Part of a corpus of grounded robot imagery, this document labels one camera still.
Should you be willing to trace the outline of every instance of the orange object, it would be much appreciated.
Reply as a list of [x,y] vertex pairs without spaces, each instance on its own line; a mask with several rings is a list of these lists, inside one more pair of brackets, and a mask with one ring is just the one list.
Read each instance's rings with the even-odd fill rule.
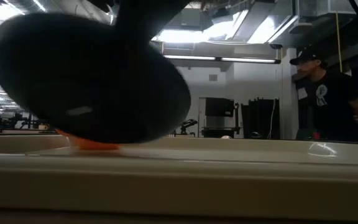
[[101,142],[95,142],[83,138],[79,138],[76,136],[73,136],[71,134],[64,133],[61,130],[56,129],[57,133],[61,134],[62,136],[69,137],[70,139],[74,140],[75,144],[80,148],[84,150],[116,150],[119,149],[119,145],[117,144],[108,144],[108,143],[101,143]]

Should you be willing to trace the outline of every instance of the spinning disc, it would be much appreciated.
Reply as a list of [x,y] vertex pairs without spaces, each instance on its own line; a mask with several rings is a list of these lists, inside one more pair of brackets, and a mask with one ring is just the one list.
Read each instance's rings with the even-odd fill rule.
[[144,27],[158,32],[163,23],[125,23],[120,16],[129,6],[122,5],[115,27],[64,14],[6,21],[0,26],[1,86],[23,108],[81,138],[130,143],[170,133],[186,118],[190,92],[177,69],[148,45],[151,32],[131,36]]

